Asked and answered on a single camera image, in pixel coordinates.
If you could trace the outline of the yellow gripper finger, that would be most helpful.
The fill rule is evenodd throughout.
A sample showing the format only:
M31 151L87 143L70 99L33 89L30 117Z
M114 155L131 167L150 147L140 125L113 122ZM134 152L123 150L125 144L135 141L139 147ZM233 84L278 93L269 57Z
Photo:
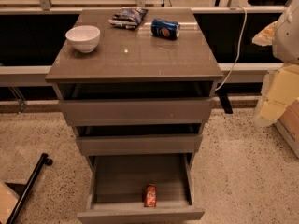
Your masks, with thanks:
M264 27L258 34L252 38L252 43L258 46L271 46L273 44L273 37L277 21L273 21Z
M269 71L261 95L253 121L259 127L268 127L299 97L299 65L284 63L277 71Z

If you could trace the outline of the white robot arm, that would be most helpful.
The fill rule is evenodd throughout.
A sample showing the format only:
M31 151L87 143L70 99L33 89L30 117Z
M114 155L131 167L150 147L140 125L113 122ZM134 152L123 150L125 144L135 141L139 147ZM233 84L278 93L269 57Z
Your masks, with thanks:
M272 83L262 88L254 122L260 127L275 123L299 97L299 0L292 0L277 21L270 23L252 42L272 46L283 66L274 73Z

